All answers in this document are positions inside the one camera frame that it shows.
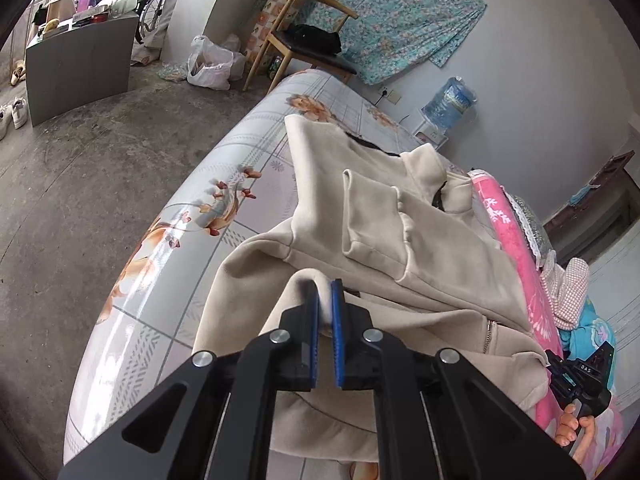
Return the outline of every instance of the cardboard box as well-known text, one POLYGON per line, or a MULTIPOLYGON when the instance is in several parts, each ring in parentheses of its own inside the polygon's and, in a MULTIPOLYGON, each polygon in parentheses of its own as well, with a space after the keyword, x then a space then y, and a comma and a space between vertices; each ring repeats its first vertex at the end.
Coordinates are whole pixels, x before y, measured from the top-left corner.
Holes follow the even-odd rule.
MULTIPOLYGON (((304 5, 306 0, 295 0, 289 10, 284 20, 282 21, 281 29, 286 29, 289 27, 293 19, 297 16, 298 12, 304 5)), ((254 28, 252 30, 251 35, 249 36, 249 40, 242 51, 242 53, 246 56, 247 66, 251 67, 253 65, 255 58, 258 56, 260 52, 260 48, 264 44, 264 40, 266 40, 269 32, 271 31, 271 27, 273 27, 273 22, 275 22, 278 14, 287 3, 287 0, 267 0, 258 15, 258 19, 255 22, 254 28)), ((260 66, 258 67, 257 73, 266 72, 269 67, 273 57, 276 52, 266 53, 260 62, 260 66)))

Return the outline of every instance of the pink blanket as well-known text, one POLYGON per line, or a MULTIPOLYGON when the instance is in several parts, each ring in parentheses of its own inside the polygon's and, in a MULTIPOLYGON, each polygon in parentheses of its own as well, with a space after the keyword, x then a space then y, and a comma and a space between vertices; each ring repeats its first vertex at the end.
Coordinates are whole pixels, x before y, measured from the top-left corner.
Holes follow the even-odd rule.
MULTIPOLYGON (((471 177, 484 208, 489 213, 503 250, 516 261, 527 301, 529 322, 536 340, 545 350, 562 356, 558 330, 553 322, 548 297, 540 283, 540 274, 502 187, 484 171, 473 171, 471 177)), ((562 410, 550 390, 546 397, 537 403, 535 410, 536 423, 547 434, 555 436, 562 410)), ((618 410, 610 407, 596 420, 596 437, 582 464, 587 478, 595 478, 610 462, 621 444, 622 420, 618 410)))

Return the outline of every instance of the floral bed sheet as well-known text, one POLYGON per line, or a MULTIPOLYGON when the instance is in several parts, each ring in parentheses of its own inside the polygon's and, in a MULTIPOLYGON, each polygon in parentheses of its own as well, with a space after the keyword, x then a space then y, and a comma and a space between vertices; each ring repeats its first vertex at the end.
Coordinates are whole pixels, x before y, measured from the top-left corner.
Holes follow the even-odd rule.
POLYGON ((289 114, 338 124, 388 152, 420 145, 327 73, 306 70, 281 82, 185 180, 118 277, 76 377, 65 463, 191 355, 222 260, 292 215, 298 195, 289 114))

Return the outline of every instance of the pink checkered cloth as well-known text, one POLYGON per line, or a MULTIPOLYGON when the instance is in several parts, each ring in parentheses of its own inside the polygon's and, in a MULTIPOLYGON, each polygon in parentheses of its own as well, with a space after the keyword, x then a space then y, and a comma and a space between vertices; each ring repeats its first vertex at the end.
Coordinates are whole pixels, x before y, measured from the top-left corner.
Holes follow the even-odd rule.
POLYGON ((554 323, 563 330, 578 327, 589 285, 589 266, 580 258, 572 258, 566 269, 556 264, 556 252, 549 251, 540 274, 554 313, 554 323))

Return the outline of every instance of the shoe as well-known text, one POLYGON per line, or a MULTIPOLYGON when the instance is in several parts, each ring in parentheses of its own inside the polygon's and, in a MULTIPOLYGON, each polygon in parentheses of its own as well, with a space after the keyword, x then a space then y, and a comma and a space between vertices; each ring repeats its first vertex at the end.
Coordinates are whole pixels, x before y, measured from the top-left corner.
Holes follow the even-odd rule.
POLYGON ((0 140, 4 139, 6 135, 6 130, 9 127, 9 123, 11 122, 11 107, 3 106, 0 107, 0 140))
POLYGON ((19 82, 24 81, 27 77, 27 69, 24 61, 16 61, 14 72, 11 74, 11 86, 16 86, 19 82))
POLYGON ((15 98, 12 106, 12 115, 14 116, 14 126, 17 130, 20 126, 23 126, 29 118, 29 111, 27 108, 27 99, 24 97, 15 98))

